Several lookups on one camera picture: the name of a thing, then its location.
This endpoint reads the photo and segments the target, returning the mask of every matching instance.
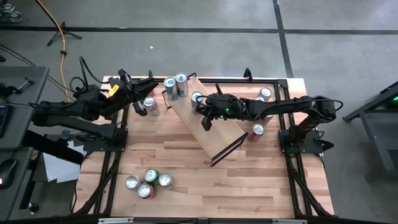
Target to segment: wooden board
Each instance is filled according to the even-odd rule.
[[[167,98],[167,94],[165,93],[165,99],[199,142],[203,150],[205,150],[210,158],[213,158],[235,140],[240,138],[244,132],[234,120],[213,120],[210,130],[205,131],[201,125],[203,116],[192,113],[191,95],[195,91],[199,91],[202,95],[206,96],[213,93],[208,92],[197,77],[193,77],[188,81],[188,96],[179,97],[178,100],[171,101]]]
[[[291,97],[306,94],[302,79],[288,79]],[[214,85],[205,84],[208,92]],[[269,85],[221,84],[224,93],[254,98]],[[129,139],[122,154],[113,201],[112,216],[130,217],[220,217],[220,218],[292,218],[292,199],[284,156],[280,153],[277,116],[266,126],[265,135],[256,143],[245,141],[242,147],[213,168],[208,155],[173,110],[166,110],[161,91],[155,89],[160,108],[158,117],[140,117],[130,110]],[[305,114],[295,113],[296,123]],[[243,131],[251,128],[247,121],[237,121]],[[82,165],[78,181],[76,210],[88,199],[98,184],[103,153],[93,153]],[[324,208],[333,213],[328,184],[321,160],[303,155],[309,189]],[[143,200],[125,188],[127,176],[143,176],[153,167],[174,175],[172,190],[159,189],[152,200]],[[298,190],[304,211],[302,193]]]

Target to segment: green can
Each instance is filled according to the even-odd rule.
[[[159,184],[159,171],[149,168],[145,171],[144,179],[148,184],[158,185]]]

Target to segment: tripod stand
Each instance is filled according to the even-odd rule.
[[[46,8],[44,8],[43,5],[42,5],[40,2],[38,2],[38,0],[36,0],[36,3],[42,8],[42,10],[45,12],[45,14],[47,15],[47,17],[50,18],[51,22],[52,22],[55,26],[57,26],[57,23],[55,22],[54,18],[49,14],[49,12],[46,10]],[[79,40],[81,40],[81,39],[83,38],[83,37],[81,37],[81,36],[79,36],[79,35],[76,35],[76,34],[74,34],[74,33],[71,33],[71,32],[69,32],[69,31],[66,31],[66,30],[65,30],[66,26],[67,26],[67,25],[66,25],[65,22],[62,22],[62,24],[60,25],[60,28],[61,28],[61,30],[62,30],[62,32],[63,32],[64,35],[68,34],[68,35],[71,35],[72,37],[75,37],[75,38],[77,38],[77,39],[79,39]],[[57,31],[57,32],[54,34],[54,36],[51,38],[51,40],[47,43],[47,46],[50,47],[60,36],[61,36],[60,31]]]

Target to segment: can lid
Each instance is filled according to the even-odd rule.
[[[159,177],[160,186],[166,187],[172,182],[172,176],[170,174],[162,174]]]
[[[175,80],[173,77],[168,77],[164,80],[164,85],[167,87],[172,87],[175,85]]]
[[[261,101],[265,102],[265,99],[261,96],[256,97],[254,100],[261,100]]]
[[[147,98],[145,98],[144,106],[152,106],[154,104],[155,104],[155,99],[153,99],[153,97],[148,96]]]
[[[148,197],[150,195],[151,189],[149,184],[141,184],[138,187],[138,196]]]
[[[271,96],[271,90],[268,89],[268,88],[263,88],[261,90],[261,94],[264,95],[264,96]]]
[[[198,96],[201,96],[201,92],[199,92],[199,91],[193,92],[191,99],[196,102]]]
[[[129,189],[133,189],[134,187],[137,187],[137,184],[138,184],[138,180],[134,176],[129,176],[126,179],[126,187]]]
[[[256,134],[264,134],[264,127],[261,124],[255,124],[253,126],[253,131]]]
[[[184,74],[184,73],[178,73],[175,76],[175,79],[176,79],[177,82],[185,82],[187,80],[187,75]]]
[[[156,179],[156,171],[153,169],[147,170],[147,172],[145,172],[144,178],[148,182],[154,181]]]

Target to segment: orange extension cord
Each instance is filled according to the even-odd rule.
[[[62,50],[65,51],[67,45],[66,45],[66,41],[65,41],[65,36],[63,35],[62,29],[59,26],[58,22],[55,20],[55,18],[53,17],[53,15],[51,15],[51,13],[49,12],[49,10],[47,10],[47,8],[43,5],[43,3],[40,0],[37,0],[37,2],[43,7],[43,9],[47,12],[47,14],[53,19],[53,21],[55,22],[55,25],[57,25],[58,30],[61,33],[62,36],[62,43],[63,43],[63,48]],[[61,73],[61,78],[62,78],[62,82],[63,82],[63,87],[65,88],[65,94],[67,95],[67,100],[68,102],[70,102],[69,100],[69,95],[68,95],[68,89],[67,89],[67,85],[65,84],[65,79],[63,77],[63,61],[65,60],[65,55],[62,54],[62,59],[61,59],[61,66],[60,66],[60,73]]]

